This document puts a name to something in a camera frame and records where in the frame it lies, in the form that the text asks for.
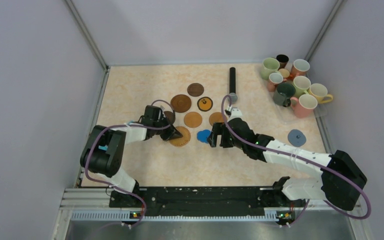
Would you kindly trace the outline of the grey blue coaster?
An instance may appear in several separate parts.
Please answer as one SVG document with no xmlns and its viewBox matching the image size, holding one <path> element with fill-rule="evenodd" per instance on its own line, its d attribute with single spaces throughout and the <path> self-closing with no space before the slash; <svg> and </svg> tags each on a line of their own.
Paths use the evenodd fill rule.
<svg viewBox="0 0 384 240">
<path fill-rule="evenodd" d="M 288 135 L 287 140 L 294 147 L 301 147 L 307 142 L 307 138 L 304 133 L 298 129 L 292 129 Z"/>
</svg>

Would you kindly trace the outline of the dark brown wooden coaster bottom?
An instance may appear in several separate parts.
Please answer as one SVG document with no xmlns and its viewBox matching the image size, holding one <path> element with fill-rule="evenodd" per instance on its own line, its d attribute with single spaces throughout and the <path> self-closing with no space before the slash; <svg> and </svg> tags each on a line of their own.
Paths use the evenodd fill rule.
<svg viewBox="0 0 384 240">
<path fill-rule="evenodd" d="M 168 121 L 171 123 L 171 124 L 174 124 L 175 121 L 176 121 L 176 115 L 175 113 L 173 113 L 172 111 L 164 111 L 164 115 L 165 117 L 168 119 Z"/>
</svg>

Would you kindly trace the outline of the light wooden coaster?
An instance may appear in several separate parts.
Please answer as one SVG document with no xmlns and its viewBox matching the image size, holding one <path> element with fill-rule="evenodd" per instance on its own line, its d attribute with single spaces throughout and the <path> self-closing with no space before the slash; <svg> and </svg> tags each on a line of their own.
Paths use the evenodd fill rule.
<svg viewBox="0 0 384 240">
<path fill-rule="evenodd" d="M 197 128 L 202 124 L 203 118 L 202 116 L 195 111 L 188 112 L 184 118 L 184 124 L 189 128 Z"/>
<path fill-rule="evenodd" d="M 208 121 L 211 126 L 215 123 L 223 123 L 223 114 L 221 112 L 214 112 L 209 116 Z"/>
</svg>

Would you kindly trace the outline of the blue flower coaster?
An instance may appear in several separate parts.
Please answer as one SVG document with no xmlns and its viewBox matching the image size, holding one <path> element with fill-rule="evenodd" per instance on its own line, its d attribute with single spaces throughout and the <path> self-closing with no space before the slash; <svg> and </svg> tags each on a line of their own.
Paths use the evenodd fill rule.
<svg viewBox="0 0 384 240">
<path fill-rule="evenodd" d="M 196 138 L 199 142 L 201 143 L 204 143 L 204 144 L 208 144 L 208 137 L 210 136 L 211 134 L 211 131 L 209 129 L 204 129 L 204 130 L 201 130 L 199 131 L 197 134 L 196 134 Z"/>
</svg>

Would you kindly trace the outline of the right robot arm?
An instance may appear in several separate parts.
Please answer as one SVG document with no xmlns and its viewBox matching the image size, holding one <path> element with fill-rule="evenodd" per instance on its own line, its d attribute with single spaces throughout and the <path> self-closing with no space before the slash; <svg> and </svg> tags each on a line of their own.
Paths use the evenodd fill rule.
<svg viewBox="0 0 384 240">
<path fill-rule="evenodd" d="M 241 118 L 227 123 L 216 122 L 207 139 L 216 147 L 221 137 L 223 148 L 239 148 L 253 160 L 284 165 L 307 174 L 308 178 L 284 177 L 281 186 L 273 192 L 273 200 L 279 206 L 287 206 L 292 200 L 322 200 L 332 207 L 351 211 L 359 198 L 368 208 L 369 198 L 363 191 L 367 177 L 351 156 L 341 150 L 335 153 L 317 153 L 283 143 L 274 137 L 254 133 Z"/>
</svg>

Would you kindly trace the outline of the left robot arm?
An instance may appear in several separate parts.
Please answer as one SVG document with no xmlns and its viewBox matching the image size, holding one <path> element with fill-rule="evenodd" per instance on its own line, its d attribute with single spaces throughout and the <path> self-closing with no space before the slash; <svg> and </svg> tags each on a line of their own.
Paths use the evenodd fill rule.
<svg viewBox="0 0 384 240">
<path fill-rule="evenodd" d="M 164 114 L 162 108 L 147 105 L 139 121 L 124 125 L 93 127 L 80 156 L 80 166 L 85 173 L 94 173 L 117 192 L 129 207 L 140 202 L 139 184 L 121 167 L 124 148 L 134 142 L 160 136 L 163 141 L 177 140 L 183 134 L 177 130 Z"/>
</svg>

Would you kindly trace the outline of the brown ringed wooden coaster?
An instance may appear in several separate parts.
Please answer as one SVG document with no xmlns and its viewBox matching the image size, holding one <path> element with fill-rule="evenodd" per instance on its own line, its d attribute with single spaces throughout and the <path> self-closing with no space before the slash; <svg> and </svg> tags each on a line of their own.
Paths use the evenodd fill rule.
<svg viewBox="0 0 384 240">
<path fill-rule="evenodd" d="M 170 105 L 176 113 L 185 113 L 191 108 L 192 100 L 185 94 L 177 94 L 171 99 Z"/>
</svg>

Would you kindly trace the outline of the woven rattan coaster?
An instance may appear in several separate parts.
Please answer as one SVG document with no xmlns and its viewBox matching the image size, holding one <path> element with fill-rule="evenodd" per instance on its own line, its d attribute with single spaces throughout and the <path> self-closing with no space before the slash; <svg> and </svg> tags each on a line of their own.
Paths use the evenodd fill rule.
<svg viewBox="0 0 384 240">
<path fill-rule="evenodd" d="M 191 139 L 190 131 L 184 126 L 177 126 L 176 129 L 181 133 L 182 137 L 171 139 L 168 142 L 175 147 L 183 147 L 187 145 Z"/>
</svg>

